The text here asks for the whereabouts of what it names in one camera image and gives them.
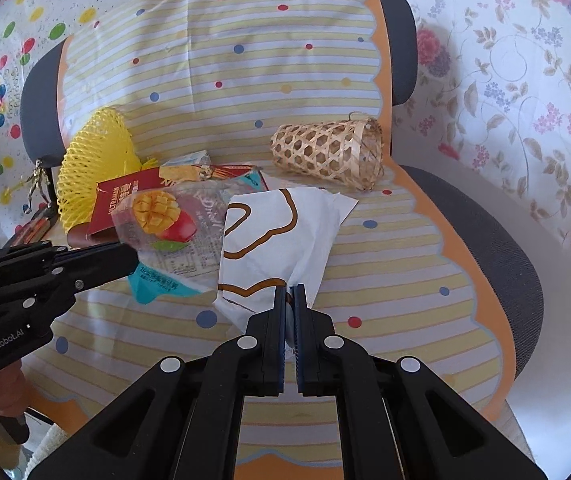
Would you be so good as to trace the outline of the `person's left hand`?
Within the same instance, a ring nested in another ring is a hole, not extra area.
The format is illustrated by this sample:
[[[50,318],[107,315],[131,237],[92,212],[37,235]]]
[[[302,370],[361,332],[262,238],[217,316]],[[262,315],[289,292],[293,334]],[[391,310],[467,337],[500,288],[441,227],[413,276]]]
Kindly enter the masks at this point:
[[[0,416],[18,417],[27,407],[27,380],[17,361],[0,370]]]

